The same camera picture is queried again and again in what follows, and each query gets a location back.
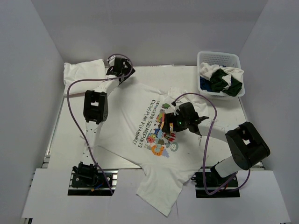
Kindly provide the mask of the dark green white t shirt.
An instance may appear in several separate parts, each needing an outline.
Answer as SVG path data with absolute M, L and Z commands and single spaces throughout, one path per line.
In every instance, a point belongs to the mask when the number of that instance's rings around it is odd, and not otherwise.
M 200 65 L 200 75 L 211 82 L 212 92 L 226 93 L 236 97 L 243 87 L 242 69 L 220 68 L 218 65 L 210 66 L 207 63 Z

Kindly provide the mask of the white graphic t shirt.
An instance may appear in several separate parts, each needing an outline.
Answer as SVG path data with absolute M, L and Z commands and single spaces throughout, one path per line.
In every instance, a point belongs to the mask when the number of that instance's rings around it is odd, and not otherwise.
M 137 195 L 165 216 L 203 161 L 198 135 L 187 130 L 162 131 L 163 116 L 174 112 L 172 101 L 178 105 L 190 102 L 200 116 L 209 115 L 206 102 L 185 90 L 160 90 L 128 79 L 108 96 L 108 118 L 97 140 L 101 149 L 143 169 L 145 178 Z

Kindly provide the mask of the white plastic laundry basket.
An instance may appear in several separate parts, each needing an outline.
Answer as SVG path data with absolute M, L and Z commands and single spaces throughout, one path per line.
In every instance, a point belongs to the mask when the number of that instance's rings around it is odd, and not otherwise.
M 200 65 L 202 63 L 207 63 L 210 66 L 218 65 L 220 68 L 234 68 L 241 69 L 241 64 L 239 57 L 235 54 L 223 53 L 223 52 L 210 52 L 210 51 L 200 51 L 197 55 L 197 74 L 198 74 L 198 90 L 199 92 L 206 96 L 207 98 L 217 98 L 221 100 L 232 100 L 233 97 L 227 95 L 226 93 L 220 92 L 210 92 L 204 90 L 200 86 Z

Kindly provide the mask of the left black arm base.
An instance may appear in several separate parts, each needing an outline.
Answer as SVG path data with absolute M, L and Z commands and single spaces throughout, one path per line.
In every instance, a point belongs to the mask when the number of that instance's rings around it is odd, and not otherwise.
M 117 183 L 117 170 L 102 173 L 97 166 L 82 162 L 72 168 L 69 196 L 112 196 Z

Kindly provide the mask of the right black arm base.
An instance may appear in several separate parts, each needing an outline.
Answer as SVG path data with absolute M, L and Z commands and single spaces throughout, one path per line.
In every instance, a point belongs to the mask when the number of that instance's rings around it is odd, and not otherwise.
M 217 178 L 215 174 L 210 172 L 209 169 L 206 170 L 206 186 L 209 192 L 216 190 L 223 183 L 225 183 L 230 176 L 225 178 Z M 239 186 L 237 177 L 235 176 L 229 183 L 222 187 L 217 193 L 213 195 L 208 195 L 204 190 L 203 184 L 203 174 L 202 171 L 195 173 L 191 178 L 191 182 L 195 184 L 195 192 L 197 198 L 239 198 L 239 190 L 232 191 Z

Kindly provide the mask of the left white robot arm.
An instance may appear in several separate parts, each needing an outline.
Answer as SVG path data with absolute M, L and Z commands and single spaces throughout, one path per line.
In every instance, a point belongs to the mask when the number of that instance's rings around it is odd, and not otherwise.
M 127 80 L 135 70 L 131 60 L 121 54 L 113 54 L 108 59 L 110 67 L 107 70 L 106 78 L 100 81 L 93 90 L 87 90 L 84 98 L 83 115 L 85 118 L 85 135 L 87 151 L 95 166 L 98 163 L 93 155 L 96 141 L 99 138 L 103 123 L 108 118 L 108 96 L 112 91 Z

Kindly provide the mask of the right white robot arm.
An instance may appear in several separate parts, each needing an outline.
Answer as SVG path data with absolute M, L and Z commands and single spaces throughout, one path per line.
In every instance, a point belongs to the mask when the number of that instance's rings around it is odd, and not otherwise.
M 199 116 L 192 103 L 176 105 L 175 110 L 163 113 L 161 131 L 165 134 L 189 130 L 198 136 L 216 138 L 228 143 L 231 156 L 210 168 L 210 177 L 214 185 L 222 187 L 228 184 L 240 170 L 247 170 L 270 155 L 270 149 L 254 125 L 244 122 L 233 130 L 216 124 L 215 119 Z

